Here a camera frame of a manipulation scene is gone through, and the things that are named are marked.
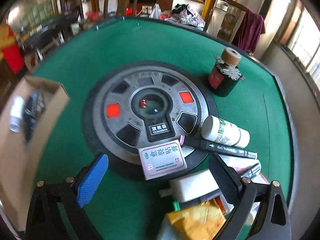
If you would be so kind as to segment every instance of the purple cloth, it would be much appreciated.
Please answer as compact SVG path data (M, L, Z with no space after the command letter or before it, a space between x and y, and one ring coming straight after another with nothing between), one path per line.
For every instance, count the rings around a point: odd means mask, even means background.
M266 29L263 17L248 9L232 44L244 51L250 50L255 53L260 35L264 33L266 33Z

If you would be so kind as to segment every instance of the silver screw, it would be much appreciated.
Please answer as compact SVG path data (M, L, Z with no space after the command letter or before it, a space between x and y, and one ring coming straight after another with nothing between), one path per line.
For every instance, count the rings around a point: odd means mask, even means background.
M74 177L67 177L66 178L66 182L67 183L71 183L71 182L73 182L75 179L74 179Z
M272 184L273 184L273 186L276 186L276 187L279 187L279 186L280 186L279 181L276 181L276 180L274 180L274 181L272 182Z
M39 181L37 183L37 187L42 187L43 185L44 185L44 181L43 180L41 180L41 181Z
M243 178L242 178L242 181L243 181L244 183L250 183L250 182L251 182L251 179L248 178L248 177L243 177Z

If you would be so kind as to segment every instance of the black button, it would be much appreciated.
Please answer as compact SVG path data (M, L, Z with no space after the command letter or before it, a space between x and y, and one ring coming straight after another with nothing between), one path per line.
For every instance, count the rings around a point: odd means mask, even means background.
M137 83L138 87L154 85L152 77L139 78Z
M191 133L196 123L196 116L192 114L182 113L177 123L186 133Z
M121 83L117 84L115 87L111 88L112 93L122 94L124 93L130 85L126 81L122 81Z
M129 144L132 147L135 147L138 142L140 130L127 124L119 132L117 132L117 137L122 140L124 143Z
M179 80L177 80L177 79L175 79L175 78L173 78L171 76L168 76L168 75L162 75L161 82L172 87L175 84L179 83Z

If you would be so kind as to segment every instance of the cardboard box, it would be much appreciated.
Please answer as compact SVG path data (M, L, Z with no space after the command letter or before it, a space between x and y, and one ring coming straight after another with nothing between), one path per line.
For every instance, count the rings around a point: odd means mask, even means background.
M18 133L9 130L10 108L16 95L26 102L39 87L44 91L46 108L26 147L23 129ZM60 83L26 76L13 91L0 116L0 200L8 219L18 231L26 228L38 163L52 129L68 101L69 97Z

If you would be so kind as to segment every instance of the red button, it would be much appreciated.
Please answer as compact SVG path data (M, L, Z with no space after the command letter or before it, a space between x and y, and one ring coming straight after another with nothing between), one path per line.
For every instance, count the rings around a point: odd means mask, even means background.
M112 104L106 107L107 117L114 118L120 116L119 104Z
M193 102L193 98L189 92L180 92L179 95L182 99L182 102L184 102L185 104Z

